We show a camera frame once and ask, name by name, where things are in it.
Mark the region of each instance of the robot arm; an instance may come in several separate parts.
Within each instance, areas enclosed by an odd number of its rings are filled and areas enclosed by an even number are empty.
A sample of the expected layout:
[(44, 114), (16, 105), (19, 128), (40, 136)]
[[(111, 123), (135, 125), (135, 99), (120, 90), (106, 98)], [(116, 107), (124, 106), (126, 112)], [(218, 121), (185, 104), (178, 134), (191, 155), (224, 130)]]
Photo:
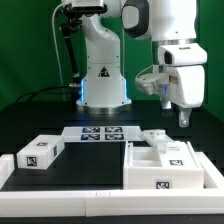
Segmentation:
[(151, 39), (153, 74), (136, 77), (144, 94), (160, 96), (164, 112), (180, 108), (179, 125), (187, 127), (191, 109), (204, 97), (206, 52), (195, 43), (196, 0), (127, 0), (122, 19), (136, 39)]
[(170, 115), (171, 103), (178, 105), (179, 125), (189, 125), (192, 108), (199, 107), (203, 101), (201, 64), (207, 61), (206, 52), (195, 43), (196, 0), (62, 1), (79, 15), (86, 39), (88, 73), (78, 104), (97, 110), (109, 108), (109, 111), (130, 104), (125, 79), (119, 71), (119, 38), (102, 27), (100, 16), (93, 14), (122, 15), (124, 30), (130, 36), (152, 40), (153, 73), (137, 76), (137, 89), (160, 96), (165, 115)]

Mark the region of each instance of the white block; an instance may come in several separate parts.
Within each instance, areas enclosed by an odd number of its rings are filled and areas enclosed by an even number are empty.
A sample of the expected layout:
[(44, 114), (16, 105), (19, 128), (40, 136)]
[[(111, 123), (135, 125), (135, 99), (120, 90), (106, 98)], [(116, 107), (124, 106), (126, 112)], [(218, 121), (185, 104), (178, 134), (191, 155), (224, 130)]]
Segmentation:
[(0, 189), (14, 171), (13, 155), (2, 155), (0, 158)]
[(47, 169), (64, 148), (62, 136), (39, 135), (17, 153), (18, 168)]

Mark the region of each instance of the warning label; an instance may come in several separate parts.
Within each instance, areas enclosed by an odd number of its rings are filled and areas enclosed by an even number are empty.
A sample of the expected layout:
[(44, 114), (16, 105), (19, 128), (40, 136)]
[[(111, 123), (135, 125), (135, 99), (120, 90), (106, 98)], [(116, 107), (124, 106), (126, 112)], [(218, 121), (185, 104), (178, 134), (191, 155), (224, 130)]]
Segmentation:
[(107, 71), (105, 66), (102, 68), (98, 77), (110, 77), (109, 72)]

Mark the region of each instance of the green backdrop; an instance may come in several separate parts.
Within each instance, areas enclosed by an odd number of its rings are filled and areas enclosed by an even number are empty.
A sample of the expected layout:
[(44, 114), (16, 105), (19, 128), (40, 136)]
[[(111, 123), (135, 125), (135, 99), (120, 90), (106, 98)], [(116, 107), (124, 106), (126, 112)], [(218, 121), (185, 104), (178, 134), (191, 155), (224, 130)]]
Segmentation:
[[(0, 109), (20, 95), (60, 84), (53, 45), (51, 16), (60, 0), (0, 0)], [(223, 94), (223, 0), (198, 0), (198, 42), (208, 52), (204, 106), (224, 121)], [(65, 21), (58, 18), (56, 27)], [(122, 37), (120, 19), (104, 19), (103, 24)], [(57, 32), (65, 83), (72, 80), (64, 40)], [(86, 73), (85, 43), (82, 33), (72, 37), (78, 67)], [(155, 100), (143, 96), (134, 86), (136, 74), (151, 65), (150, 41), (125, 35), (125, 77), (128, 96), (135, 100)], [(37, 100), (62, 100), (46, 95)]]

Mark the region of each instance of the black table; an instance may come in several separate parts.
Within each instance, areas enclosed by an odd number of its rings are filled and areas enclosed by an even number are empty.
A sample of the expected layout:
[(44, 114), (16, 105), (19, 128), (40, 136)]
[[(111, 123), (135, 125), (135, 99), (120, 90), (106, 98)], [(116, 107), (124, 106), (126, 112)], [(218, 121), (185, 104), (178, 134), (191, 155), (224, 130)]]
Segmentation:
[[(39, 134), (60, 135), (68, 126), (133, 125), (140, 126), (142, 130), (165, 129), (174, 140), (190, 141), (195, 151), (203, 151), (223, 174), (224, 125), (208, 111), (199, 108), (193, 110), (190, 126), (180, 128), (178, 113), (174, 113), (172, 118), (164, 118), (158, 101), (136, 101), (130, 111), (114, 115), (79, 112), (69, 102), (11, 104), (0, 112), (0, 153), (16, 154)], [(23, 170), (16, 166), (2, 191), (122, 189), (123, 156), (124, 143), (120, 142), (66, 144), (65, 150), (47, 171)], [(224, 215), (0, 219), (0, 223), (115, 222), (223, 223)]]

